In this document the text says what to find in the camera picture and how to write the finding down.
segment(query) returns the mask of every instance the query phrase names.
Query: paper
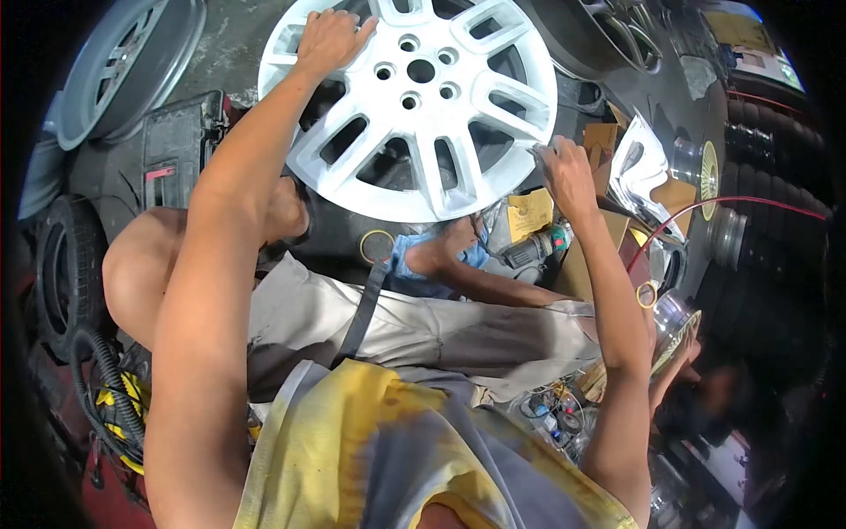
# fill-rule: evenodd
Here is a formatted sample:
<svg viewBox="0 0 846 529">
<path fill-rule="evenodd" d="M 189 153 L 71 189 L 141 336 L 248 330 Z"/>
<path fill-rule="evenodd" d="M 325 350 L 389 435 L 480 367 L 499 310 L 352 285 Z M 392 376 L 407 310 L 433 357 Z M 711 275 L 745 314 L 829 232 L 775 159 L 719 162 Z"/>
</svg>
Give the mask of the paper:
<svg viewBox="0 0 846 529">
<path fill-rule="evenodd" d="M 546 188 L 529 195 L 508 197 L 508 228 L 511 242 L 519 242 L 529 234 L 552 223 L 552 197 Z"/>
</svg>

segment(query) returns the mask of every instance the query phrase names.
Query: hand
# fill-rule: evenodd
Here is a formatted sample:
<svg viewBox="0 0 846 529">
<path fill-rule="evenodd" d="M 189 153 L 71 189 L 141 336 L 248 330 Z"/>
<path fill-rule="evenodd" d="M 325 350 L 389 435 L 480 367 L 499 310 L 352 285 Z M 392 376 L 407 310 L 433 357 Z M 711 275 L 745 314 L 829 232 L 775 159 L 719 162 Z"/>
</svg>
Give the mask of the hand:
<svg viewBox="0 0 846 529">
<path fill-rule="evenodd" d="M 702 344 L 700 344 L 699 340 L 696 339 L 698 332 L 699 322 L 696 322 L 693 327 L 689 328 L 687 332 L 684 333 L 682 342 L 677 348 L 678 355 L 690 362 L 696 360 L 696 357 L 699 356 L 699 353 L 702 350 Z"/>
<path fill-rule="evenodd" d="M 552 149 L 537 145 L 534 150 L 543 159 L 543 173 L 552 200 L 572 224 L 587 222 L 599 212 L 591 165 L 584 147 L 555 136 Z"/>
<path fill-rule="evenodd" d="M 343 9 L 335 11 L 329 8 L 323 13 L 309 13 L 303 38 L 299 40 L 297 64 L 326 77 L 351 63 L 367 44 L 379 22 L 377 17 L 370 17 L 356 32 L 355 25 L 359 19 L 359 15 Z"/>
</svg>

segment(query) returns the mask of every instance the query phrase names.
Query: angle grinder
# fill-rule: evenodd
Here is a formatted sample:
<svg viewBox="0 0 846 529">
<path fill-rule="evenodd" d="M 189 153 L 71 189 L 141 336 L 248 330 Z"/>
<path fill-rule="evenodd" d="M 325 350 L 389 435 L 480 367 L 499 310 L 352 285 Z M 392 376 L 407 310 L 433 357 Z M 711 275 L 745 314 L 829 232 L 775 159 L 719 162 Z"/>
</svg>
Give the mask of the angle grinder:
<svg viewBox="0 0 846 529">
<path fill-rule="evenodd" d="M 568 232 L 564 226 L 553 224 L 503 250 L 500 261 L 517 270 L 532 262 L 542 261 L 556 251 L 567 250 L 572 240 L 572 233 Z"/>
</svg>

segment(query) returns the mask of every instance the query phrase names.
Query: rag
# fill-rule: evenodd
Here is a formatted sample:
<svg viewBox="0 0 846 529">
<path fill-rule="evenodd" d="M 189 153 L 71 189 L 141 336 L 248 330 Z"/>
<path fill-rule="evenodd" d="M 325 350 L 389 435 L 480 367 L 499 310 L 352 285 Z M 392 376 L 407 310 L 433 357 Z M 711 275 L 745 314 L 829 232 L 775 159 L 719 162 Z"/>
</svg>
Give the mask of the rag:
<svg viewBox="0 0 846 529">
<path fill-rule="evenodd" d="M 391 253 L 390 270 L 385 280 L 385 288 L 399 294 L 410 295 L 417 298 L 438 298 L 445 300 L 453 291 L 440 283 L 430 281 L 426 276 L 412 272 L 405 264 L 405 252 L 412 246 L 417 246 L 428 240 L 437 237 L 436 233 L 423 235 L 398 235 Z M 482 230 L 480 237 L 487 242 L 487 231 Z M 482 268 L 491 257 L 487 251 L 477 242 L 467 250 L 456 256 L 459 261 L 472 266 Z"/>
</svg>

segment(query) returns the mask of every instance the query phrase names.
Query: air hose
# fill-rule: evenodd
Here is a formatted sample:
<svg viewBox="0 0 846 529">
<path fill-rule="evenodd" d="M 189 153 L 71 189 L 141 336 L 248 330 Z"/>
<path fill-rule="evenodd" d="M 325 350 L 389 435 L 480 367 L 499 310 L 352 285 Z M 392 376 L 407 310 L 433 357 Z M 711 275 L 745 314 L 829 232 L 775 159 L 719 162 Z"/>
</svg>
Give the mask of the air hose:
<svg viewBox="0 0 846 529">
<path fill-rule="evenodd" d="M 111 346 L 89 323 L 81 322 L 71 332 L 67 347 L 69 348 L 71 372 L 74 376 L 74 389 L 80 398 L 85 416 L 88 417 L 97 437 L 112 452 L 125 455 L 134 463 L 143 465 L 141 447 L 144 446 L 144 423 L 135 411 L 133 400 L 126 394 L 113 393 L 115 409 L 121 421 L 120 426 L 132 438 L 131 440 L 135 441 L 134 444 L 137 445 L 137 448 L 122 446 L 124 444 L 121 442 L 122 440 L 118 440 L 117 436 L 106 428 L 94 401 L 91 399 L 82 374 L 80 357 L 83 355 L 80 352 L 88 349 L 100 366 L 103 381 L 113 388 L 123 388 L 124 381 L 118 368 L 118 358 Z"/>
</svg>

